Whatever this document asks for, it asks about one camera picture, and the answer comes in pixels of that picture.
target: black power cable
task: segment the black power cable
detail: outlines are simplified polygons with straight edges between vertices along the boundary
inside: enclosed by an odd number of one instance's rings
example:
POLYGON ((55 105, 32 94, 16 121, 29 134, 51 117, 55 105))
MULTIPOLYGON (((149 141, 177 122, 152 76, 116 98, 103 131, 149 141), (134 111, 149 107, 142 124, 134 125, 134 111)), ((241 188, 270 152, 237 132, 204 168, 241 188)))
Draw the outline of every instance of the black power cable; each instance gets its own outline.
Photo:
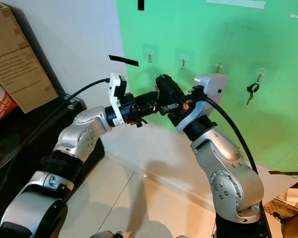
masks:
POLYGON ((35 134, 38 132, 39 129, 41 129, 41 127, 48 122, 54 115, 55 113, 57 113, 60 109, 62 109, 70 100, 72 100, 74 97, 76 97, 78 94, 80 94, 81 92, 85 91, 86 89, 99 84, 99 83, 109 83, 109 78, 106 79, 100 79, 97 80, 95 82, 92 82, 88 85, 86 85, 85 87, 79 89, 77 92, 75 92, 74 94, 72 94, 69 98, 67 98, 64 102, 62 102, 57 108, 55 108, 43 121, 41 121, 41 123, 34 129, 34 131, 26 138, 26 140, 23 142, 21 148, 19 149, 19 151, 16 153, 16 155, 13 157, 13 159, 11 160, 11 163, 5 173, 5 176, 3 178, 2 184, 0 186, 0 195, 3 191, 3 187, 5 185, 6 179, 11 171, 11 168, 13 167, 13 164, 15 163, 15 161, 17 160, 18 156, 20 155, 21 151, 29 144, 29 142, 31 141, 31 139, 35 136, 35 134))
MULTIPOLYGON (((240 143, 243 146, 243 149, 249 159, 249 162, 251 164, 252 170, 258 174, 257 168, 256 168, 256 164, 254 161, 254 158, 252 156, 252 154, 250 153, 250 150, 242 136, 242 134, 239 132, 237 126, 235 125, 235 123, 232 121, 232 119, 229 117, 229 115, 216 103, 214 102, 211 98, 209 98, 206 94, 203 95, 203 101, 206 101, 207 103, 209 103, 212 107, 214 107, 221 115, 222 117, 224 117, 224 119, 228 122, 228 124, 230 125, 230 127, 232 127, 233 131, 235 132, 237 138, 239 139, 240 143)), ((267 228, 267 232, 268 232, 268 237, 272 238, 272 233, 269 229, 269 225, 268 225, 268 221, 267 221, 267 217, 264 211, 264 207, 263 207, 263 203, 262 201, 259 203, 259 208, 260 208, 260 213, 261 213, 261 217, 264 219, 266 228, 267 228)))

